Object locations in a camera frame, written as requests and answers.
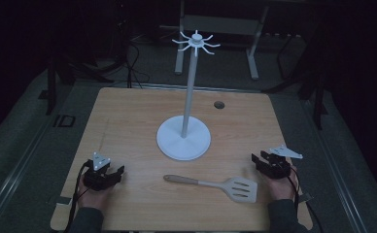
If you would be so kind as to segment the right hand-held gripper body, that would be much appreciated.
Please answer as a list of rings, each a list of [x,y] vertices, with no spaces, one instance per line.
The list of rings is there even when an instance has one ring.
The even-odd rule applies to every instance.
[[[274,180],[280,180],[291,174],[291,164],[288,162],[288,158],[303,158],[301,153],[291,150],[285,145],[271,148],[268,153],[272,153],[274,159],[263,163],[260,172],[266,177]]]

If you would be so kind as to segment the person's right hand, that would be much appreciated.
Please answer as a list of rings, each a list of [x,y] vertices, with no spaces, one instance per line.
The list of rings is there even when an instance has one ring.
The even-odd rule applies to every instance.
[[[287,178],[282,178],[280,180],[273,180],[267,177],[264,178],[273,200],[292,200],[298,193],[296,171],[296,167],[292,166],[291,174]]]

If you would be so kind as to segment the white slotted spatula wooden handle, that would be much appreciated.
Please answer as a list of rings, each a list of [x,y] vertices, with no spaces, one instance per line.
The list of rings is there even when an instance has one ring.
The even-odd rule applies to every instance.
[[[164,175],[163,179],[171,183],[195,184],[218,188],[222,190],[230,200],[238,203],[255,203],[257,200],[258,184],[241,177],[230,178],[222,183],[200,181],[177,175]]]

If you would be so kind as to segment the black tripod stand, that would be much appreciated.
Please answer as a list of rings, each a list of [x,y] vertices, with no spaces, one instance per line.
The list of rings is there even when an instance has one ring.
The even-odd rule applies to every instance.
[[[46,114],[56,106],[56,83],[72,85],[76,72],[109,83],[107,73],[128,64],[132,20],[139,0],[63,0],[66,17],[58,28],[48,62]]]

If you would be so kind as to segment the black metal stand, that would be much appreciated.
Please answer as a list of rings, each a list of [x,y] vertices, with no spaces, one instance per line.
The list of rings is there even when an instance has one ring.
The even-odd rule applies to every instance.
[[[300,100],[314,99],[313,121],[322,130],[323,98],[326,85],[326,46],[325,39],[315,33],[307,42],[306,47],[287,79],[273,87],[264,89],[263,93],[276,93],[293,84],[300,83],[297,96]]]

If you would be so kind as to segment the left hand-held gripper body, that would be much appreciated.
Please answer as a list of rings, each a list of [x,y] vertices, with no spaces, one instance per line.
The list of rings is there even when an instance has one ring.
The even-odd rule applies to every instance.
[[[105,190],[115,185],[115,176],[108,175],[111,159],[95,152],[88,162],[88,170],[84,174],[84,185],[95,191]]]

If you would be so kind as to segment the white utensil stand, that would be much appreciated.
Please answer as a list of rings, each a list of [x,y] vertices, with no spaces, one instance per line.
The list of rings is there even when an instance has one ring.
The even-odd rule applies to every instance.
[[[181,36],[183,40],[174,40],[174,43],[184,45],[179,51],[190,50],[185,109],[181,116],[172,116],[158,127],[156,142],[159,149],[169,158],[191,161],[202,156],[211,145],[211,132],[208,126],[190,114],[199,51],[203,50],[213,55],[207,48],[217,48],[220,44],[209,44],[208,41],[213,36],[204,38],[197,30],[191,36],[181,32]]]

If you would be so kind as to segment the person's left hand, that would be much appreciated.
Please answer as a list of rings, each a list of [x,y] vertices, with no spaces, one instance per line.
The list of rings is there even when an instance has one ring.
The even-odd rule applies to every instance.
[[[86,186],[80,185],[77,203],[80,208],[93,208],[99,211],[104,211],[109,203],[112,190],[113,189],[109,187],[104,190],[95,191],[93,189],[88,189]]]

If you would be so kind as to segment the white metal desk frame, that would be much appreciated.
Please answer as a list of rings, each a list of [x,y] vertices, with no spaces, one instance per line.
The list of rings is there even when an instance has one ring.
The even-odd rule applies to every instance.
[[[207,45],[207,41],[213,37],[213,33],[244,35],[254,38],[253,43],[246,49],[246,56],[251,79],[258,80],[259,73],[255,53],[269,7],[264,6],[262,8],[259,19],[244,19],[187,15],[185,11],[186,5],[186,0],[180,0],[179,40],[172,40],[173,43],[178,44],[174,73],[176,75],[183,73],[186,50],[194,48],[195,54],[198,54],[199,49],[207,51],[205,46]]]

